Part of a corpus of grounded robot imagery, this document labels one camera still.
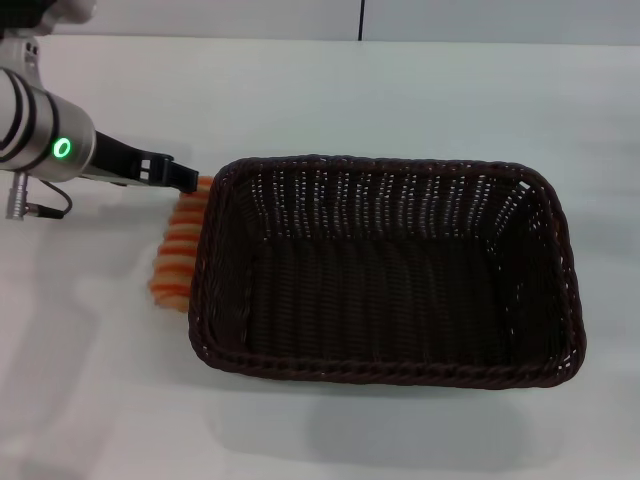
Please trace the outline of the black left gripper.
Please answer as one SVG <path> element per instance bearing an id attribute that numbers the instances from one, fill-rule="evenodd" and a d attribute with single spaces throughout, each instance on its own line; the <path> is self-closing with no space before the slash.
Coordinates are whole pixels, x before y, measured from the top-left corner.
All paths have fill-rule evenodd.
<path id="1" fill-rule="evenodd" d="M 143 163 L 150 160 L 148 175 L 143 177 Z M 199 173 L 180 165 L 171 156 L 153 155 L 96 132 L 95 149 L 84 168 L 82 178 L 116 185 L 150 185 L 191 194 L 198 188 Z"/>

